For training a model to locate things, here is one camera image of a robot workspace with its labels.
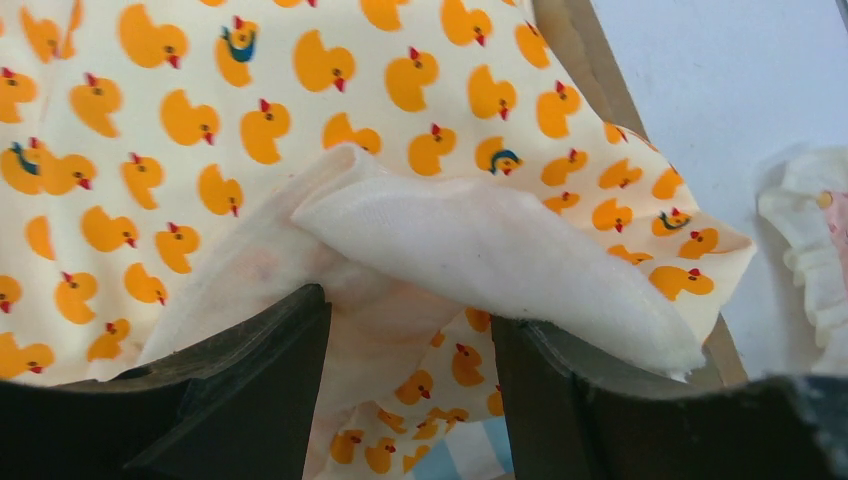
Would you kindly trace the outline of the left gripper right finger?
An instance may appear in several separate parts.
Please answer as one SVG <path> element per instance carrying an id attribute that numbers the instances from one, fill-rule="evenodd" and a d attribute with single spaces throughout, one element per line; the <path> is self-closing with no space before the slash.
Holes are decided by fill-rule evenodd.
<path id="1" fill-rule="evenodd" d="M 847 381 L 778 375 L 704 389 L 537 321 L 492 336 L 519 479 L 843 479 Z"/>

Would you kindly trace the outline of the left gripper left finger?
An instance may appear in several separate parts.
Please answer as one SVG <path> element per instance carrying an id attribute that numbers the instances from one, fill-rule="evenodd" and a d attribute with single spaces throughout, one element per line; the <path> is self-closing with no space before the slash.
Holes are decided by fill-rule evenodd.
<path id="1" fill-rule="evenodd" d="M 107 382 L 1 385 L 5 479 L 298 479 L 331 306 L 304 286 Z"/>

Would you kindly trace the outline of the orange patterned pet mattress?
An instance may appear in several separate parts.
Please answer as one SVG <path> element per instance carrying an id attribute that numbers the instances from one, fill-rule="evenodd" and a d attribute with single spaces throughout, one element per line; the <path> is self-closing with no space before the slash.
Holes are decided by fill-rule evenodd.
<path id="1" fill-rule="evenodd" d="M 499 417 L 490 323 L 662 373 L 752 255 L 523 1 L 5 1 L 1 381 L 105 381 L 321 285 L 308 479 Z"/>

